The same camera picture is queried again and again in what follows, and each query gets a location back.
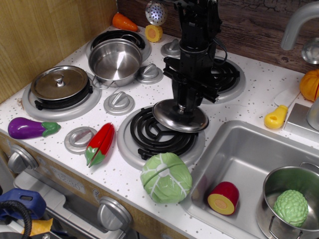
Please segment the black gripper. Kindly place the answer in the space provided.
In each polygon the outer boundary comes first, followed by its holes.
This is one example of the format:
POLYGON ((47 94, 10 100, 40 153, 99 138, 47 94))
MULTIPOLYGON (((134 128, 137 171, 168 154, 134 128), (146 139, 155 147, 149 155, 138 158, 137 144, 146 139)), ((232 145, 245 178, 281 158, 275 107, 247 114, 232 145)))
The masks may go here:
POLYGON ((203 48, 180 46, 180 58, 165 57, 164 74, 172 79, 173 99, 182 110, 193 111, 203 99, 216 102, 219 96, 210 91, 210 67, 214 64, 216 45, 203 48))

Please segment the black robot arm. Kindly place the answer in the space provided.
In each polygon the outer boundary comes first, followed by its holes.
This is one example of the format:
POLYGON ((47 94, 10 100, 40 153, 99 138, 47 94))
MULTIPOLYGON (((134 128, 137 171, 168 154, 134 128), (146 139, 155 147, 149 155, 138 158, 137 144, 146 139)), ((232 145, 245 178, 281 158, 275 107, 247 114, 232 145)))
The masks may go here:
POLYGON ((164 74, 172 80, 172 108, 190 114, 204 98, 215 102, 226 83, 221 70, 226 61, 215 60, 222 21, 216 0, 177 0, 174 8, 181 28, 180 58, 165 57, 164 74))

